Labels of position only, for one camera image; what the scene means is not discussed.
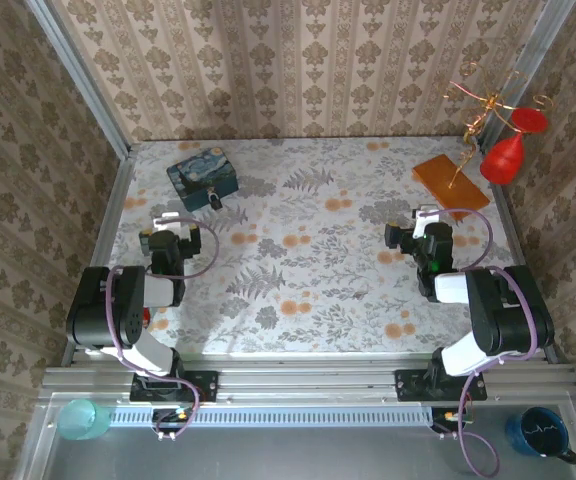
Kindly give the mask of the starry night painted box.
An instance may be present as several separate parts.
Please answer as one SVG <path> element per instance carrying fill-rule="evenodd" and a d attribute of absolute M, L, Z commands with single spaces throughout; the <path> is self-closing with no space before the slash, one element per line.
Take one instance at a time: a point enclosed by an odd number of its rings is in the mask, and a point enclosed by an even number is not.
<path fill-rule="evenodd" d="M 236 170 L 218 147 L 182 160 L 168 167 L 166 173 L 188 212 L 210 206 L 207 196 L 210 187 L 217 190 L 221 200 L 239 190 Z"/>

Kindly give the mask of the teal plastic cup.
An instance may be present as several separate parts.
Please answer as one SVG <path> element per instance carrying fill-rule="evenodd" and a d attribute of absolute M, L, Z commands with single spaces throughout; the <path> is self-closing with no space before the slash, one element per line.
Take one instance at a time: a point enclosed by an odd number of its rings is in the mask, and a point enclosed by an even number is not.
<path fill-rule="evenodd" d="M 95 439 L 108 431 L 111 410 L 89 399 L 75 399 L 57 417 L 57 432 L 66 440 Z"/>

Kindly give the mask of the red wine glass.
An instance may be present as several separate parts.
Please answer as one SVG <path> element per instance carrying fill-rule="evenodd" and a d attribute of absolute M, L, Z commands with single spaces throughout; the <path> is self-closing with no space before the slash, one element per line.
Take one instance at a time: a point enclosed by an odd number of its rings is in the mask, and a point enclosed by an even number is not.
<path fill-rule="evenodd" d="M 483 177 L 496 185 L 508 185 L 517 176 L 525 157 L 524 136 L 543 133 L 548 127 L 546 115 L 536 108 L 516 108 L 510 120 L 514 135 L 496 143 L 480 165 Z"/>

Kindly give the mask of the aluminium side rail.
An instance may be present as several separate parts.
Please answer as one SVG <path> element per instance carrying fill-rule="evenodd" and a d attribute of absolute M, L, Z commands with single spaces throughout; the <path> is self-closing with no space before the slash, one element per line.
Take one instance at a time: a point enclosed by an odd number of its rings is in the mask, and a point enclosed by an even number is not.
<path fill-rule="evenodd" d="M 105 266 L 111 258 L 117 228 L 124 201 L 127 197 L 127 191 L 132 181 L 134 167 L 135 159 L 130 156 L 119 164 L 90 261 L 91 267 Z"/>
<path fill-rule="evenodd" d="M 526 259 L 521 247 L 515 219 L 508 203 L 507 195 L 503 187 L 499 185 L 492 184 L 491 190 L 513 259 L 517 264 L 525 264 Z"/>

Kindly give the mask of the aluminium front rail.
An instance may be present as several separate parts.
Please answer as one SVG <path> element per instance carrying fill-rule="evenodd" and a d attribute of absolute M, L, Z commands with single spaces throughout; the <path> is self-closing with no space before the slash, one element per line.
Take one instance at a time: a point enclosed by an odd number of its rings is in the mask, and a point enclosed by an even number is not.
<path fill-rule="evenodd" d="M 189 370 L 218 374 L 217 403 L 231 406 L 390 405 L 397 400 L 395 373 L 423 369 L 424 353 L 202 354 L 184 358 Z M 128 398 L 131 373 L 99 353 L 75 353 L 66 367 L 47 369 L 49 393 L 99 393 Z M 576 400 L 576 376 L 569 364 L 543 356 L 508 362 L 484 374 L 492 404 L 554 404 Z"/>

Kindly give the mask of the floral table cloth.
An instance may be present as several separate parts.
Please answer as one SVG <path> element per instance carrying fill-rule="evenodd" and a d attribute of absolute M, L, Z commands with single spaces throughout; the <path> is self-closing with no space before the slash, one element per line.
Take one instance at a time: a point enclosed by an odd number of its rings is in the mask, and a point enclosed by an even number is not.
<path fill-rule="evenodd" d="M 181 354 L 424 353 L 462 338 L 468 308 L 418 290 L 384 227 L 432 202 L 418 163 L 456 137 L 219 140 L 239 190 L 202 208 L 201 252 L 151 332 Z"/>

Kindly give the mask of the grey metal tray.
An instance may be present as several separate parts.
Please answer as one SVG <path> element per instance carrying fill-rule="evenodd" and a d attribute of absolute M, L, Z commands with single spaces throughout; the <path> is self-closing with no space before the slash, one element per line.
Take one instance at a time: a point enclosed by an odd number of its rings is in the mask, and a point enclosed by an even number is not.
<path fill-rule="evenodd" d="M 66 440 L 56 397 L 37 410 L 14 480 L 576 480 L 576 465 L 516 452 L 506 420 L 521 404 L 470 408 L 474 423 L 456 432 L 429 427 L 201 428 L 160 438 L 153 409 L 89 399 L 111 410 L 106 433 Z M 554 411 L 576 452 L 576 406 Z"/>

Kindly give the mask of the aluminium frame post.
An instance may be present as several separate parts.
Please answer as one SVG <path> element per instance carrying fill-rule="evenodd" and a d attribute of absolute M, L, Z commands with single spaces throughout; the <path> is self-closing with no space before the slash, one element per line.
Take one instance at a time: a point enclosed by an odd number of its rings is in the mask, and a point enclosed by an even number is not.
<path fill-rule="evenodd" d="M 517 106 L 528 101 L 537 70 L 552 50 L 555 37 L 571 15 L 576 0 L 481 0 L 477 22 L 484 51 L 476 62 L 473 83 L 482 95 L 497 93 L 498 101 Z"/>
<path fill-rule="evenodd" d="M 119 160 L 125 161 L 129 156 L 130 142 L 115 120 L 65 23 L 49 0 L 25 1 L 81 93 L 106 140 Z"/>

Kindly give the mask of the black connector board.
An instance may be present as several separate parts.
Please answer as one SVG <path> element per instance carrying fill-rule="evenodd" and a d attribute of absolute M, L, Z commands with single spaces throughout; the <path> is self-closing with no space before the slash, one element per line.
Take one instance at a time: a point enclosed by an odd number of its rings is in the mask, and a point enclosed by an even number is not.
<path fill-rule="evenodd" d="M 152 412 L 152 423 L 154 425 L 172 424 L 179 428 L 188 421 L 192 414 L 192 407 L 154 409 Z"/>
<path fill-rule="evenodd" d="M 458 411 L 455 408 L 432 407 L 431 427 L 440 432 L 456 432 L 458 430 Z M 472 412 L 465 410 L 462 413 L 462 427 L 474 423 Z"/>

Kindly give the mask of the dark blue mug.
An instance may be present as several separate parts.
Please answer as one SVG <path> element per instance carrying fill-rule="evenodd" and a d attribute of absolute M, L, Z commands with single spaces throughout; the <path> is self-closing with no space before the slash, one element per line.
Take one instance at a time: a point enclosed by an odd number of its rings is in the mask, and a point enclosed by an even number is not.
<path fill-rule="evenodd" d="M 512 448 L 522 455 L 557 458 L 576 465 L 568 428 L 553 410 L 531 407 L 512 415 L 506 420 L 505 435 Z"/>

